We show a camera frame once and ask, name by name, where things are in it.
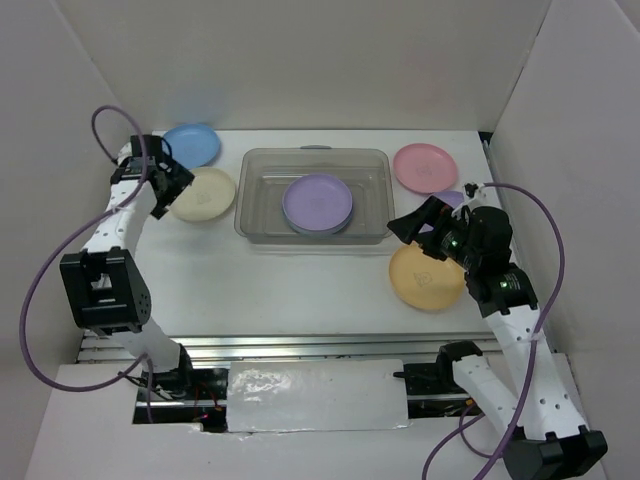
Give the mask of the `white watermelon pattern plate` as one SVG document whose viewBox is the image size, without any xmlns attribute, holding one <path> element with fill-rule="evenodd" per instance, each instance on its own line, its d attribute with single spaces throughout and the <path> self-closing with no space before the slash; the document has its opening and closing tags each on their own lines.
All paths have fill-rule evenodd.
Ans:
<svg viewBox="0 0 640 480">
<path fill-rule="evenodd" d="M 287 216 L 284 216 L 287 225 L 297 233 L 302 235 L 307 235 L 307 236 L 318 236 L 318 237 L 334 235 L 341 232 L 351 223 L 352 217 L 353 217 L 353 213 L 350 213 L 349 216 L 343 222 L 328 229 L 309 230 L 296 225 Z"/>
</svg>

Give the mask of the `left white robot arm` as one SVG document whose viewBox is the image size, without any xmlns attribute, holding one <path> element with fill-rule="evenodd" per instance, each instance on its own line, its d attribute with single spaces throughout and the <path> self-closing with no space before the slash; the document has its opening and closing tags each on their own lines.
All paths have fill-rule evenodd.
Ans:
<svg viewBox="0 0 640 480">
<path fill-rule="evenodd" d="M 78 253 L 65 254 L 60 272 L 76 325 L 108 337 L 132 356 L 145 354 L 163 389 L 176 399 L 196 390 L 185 348 L 152 318 L 152 298 L 134 254 L 147 219 L 161 219 L 194 180 L 156 135 L 131 138 L 132 154 L 110 179 L 106 218 Z"/>
</svg>

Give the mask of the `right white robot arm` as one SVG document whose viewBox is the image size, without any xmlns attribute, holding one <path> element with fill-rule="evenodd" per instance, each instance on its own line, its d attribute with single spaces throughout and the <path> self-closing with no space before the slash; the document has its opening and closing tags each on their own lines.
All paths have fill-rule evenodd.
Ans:
<svg viewBox="0 0 640 480">
<path fill-rule="evenodd" d="M 464 271 L 475 300 L 502 350 L 509 389 L 471 341 L 440 348 L 435 378 L 450 392 L 463 389 L 502 438 L 496 449 L 513 479 L 571 479 L 587 473 L 606 453 L 602 432 L 588 427 L 558 373 L 539 324 L 543 312 L 533 286 L 511 260 L 512 227 L 492 206 L 458 208 L 436 197 L 391 220 L 389 230 L 436 260 Z"/>
</svg>

